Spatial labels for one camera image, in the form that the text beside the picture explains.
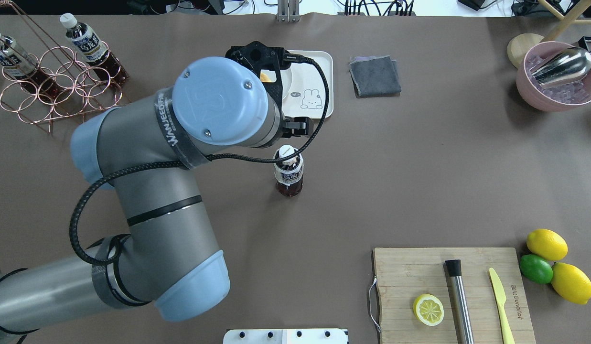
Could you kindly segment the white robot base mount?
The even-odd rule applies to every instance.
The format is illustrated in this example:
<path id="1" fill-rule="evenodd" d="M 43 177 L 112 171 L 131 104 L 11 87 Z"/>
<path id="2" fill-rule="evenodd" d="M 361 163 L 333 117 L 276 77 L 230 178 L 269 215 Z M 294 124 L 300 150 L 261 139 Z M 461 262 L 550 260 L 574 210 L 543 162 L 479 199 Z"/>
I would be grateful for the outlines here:
<path id="1" fill-rule="evenodd" d="M 223 337 L 224 344 L 348 344 L 347 329 L 279 328 L 231 329 Z"/>

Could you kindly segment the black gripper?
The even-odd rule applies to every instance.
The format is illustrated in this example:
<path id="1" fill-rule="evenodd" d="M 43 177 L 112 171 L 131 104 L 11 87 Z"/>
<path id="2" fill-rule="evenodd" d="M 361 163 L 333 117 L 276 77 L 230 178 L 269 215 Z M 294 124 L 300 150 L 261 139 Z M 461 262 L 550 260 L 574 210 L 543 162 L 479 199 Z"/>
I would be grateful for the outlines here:
<path id="1" fill-rule="evenodd" d="M 313 119 L 306 116 L 286 117 L 281 122 L 282 139 L 291 137 L 310 137 L 313 134 Z"/>

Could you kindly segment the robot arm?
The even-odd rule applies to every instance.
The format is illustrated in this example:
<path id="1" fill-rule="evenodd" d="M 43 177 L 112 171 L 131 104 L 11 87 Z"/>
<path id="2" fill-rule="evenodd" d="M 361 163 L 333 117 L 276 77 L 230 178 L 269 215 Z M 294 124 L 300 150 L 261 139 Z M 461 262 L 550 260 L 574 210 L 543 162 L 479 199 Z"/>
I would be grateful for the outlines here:
<path id="1" fill-rule="evenodd" d="M 209 311 L 230 290 L 192 170 L 211 161 L 275 159 L 222 154 L 232 146 L 263 148 L 306 118 L 286 119 L 260 70 L 319 64 L 299 54 L 204 57 L 175 85 L 124 107 L 113 107 L 75 129 L 72 159 L 90 183 L 73 209 L 68 236 L 75 256 L 0 276 L 0 344 L 22 342 L 45 326 L 154 303 L 161 317 L 182 322 Z M 78 227 L 92 194 L 109 184 L 129 233 L 81 246 Z"/>

